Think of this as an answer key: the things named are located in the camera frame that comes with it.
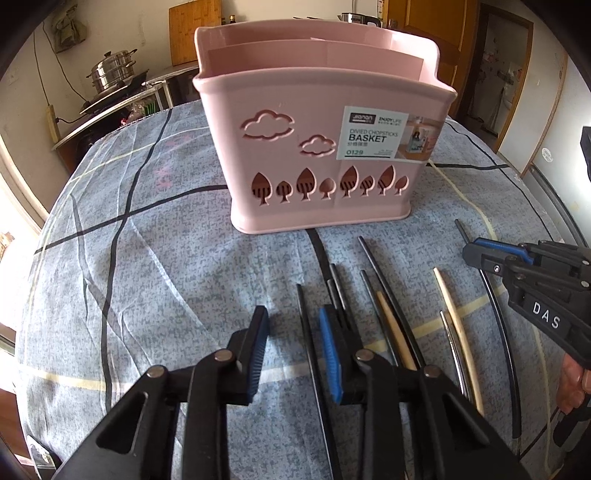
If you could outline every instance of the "pink plastic basket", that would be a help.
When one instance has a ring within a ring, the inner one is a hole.
[[[322,20],[195,32],[200,92],[244,233],[405,218],[456,97],[434,42]]]

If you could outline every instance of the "screw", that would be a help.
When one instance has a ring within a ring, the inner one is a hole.
[[[360,362],[369,362],[374,357],[374,353],[371,350],[367,350],[366,348],[362,348],[361,350],[357,350],[355,352],[355,358]]]
[[[148,376],[150,378],[159,378],[164,375],[164,367],[162,365],[154,365],[148,368]]]
[[[231,360],[234,354],[232,351],[228,350],[227,348],[222,348],[218,350],[215,355],[213,356],[218,362],[227,362]]]
[[[427,378],[437,378],[439,375],[441,375],[441,369],[435,365],[427,365],[423,371],[425,372],[425,377]]]

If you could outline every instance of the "cutting board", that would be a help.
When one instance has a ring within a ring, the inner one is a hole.
[[[195,29],[222,24],[220,0],[194,0],[168,9],[170,59],[173,65],[197,60]]]

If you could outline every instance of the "sticker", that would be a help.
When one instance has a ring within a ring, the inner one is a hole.
[[[336,159],[390,160],[407,119],[407,113],[346,106]]]
[[[427,161],[442,127],[408,113],[346,106],[336,159]]]

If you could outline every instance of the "clamp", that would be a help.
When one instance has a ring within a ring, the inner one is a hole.
[[[150,367],[53,480],[170,480],[181,403],[187,403],[181,479],[230,480],[226,406],[252,402],[268,335],[267,309],[257,306],[249,328],[197,365],[172,372]]]
[[[502,277],[509,307],[538,327],[577,363],[591,369],[591,249],[557,242],[511,245],[485,238],[466,244],[467,265]],[[591,419],[583,404],[554,429],[562,446],[580,421]]]
[[[362,406],[359,479],[405,478],[399,402],[410,403],[414,411],[415,478],[529,479],[497,432],[439,367],[412,371],[392,366],[363,347],[332,305],[320,309],[320,330],[333,400]]]

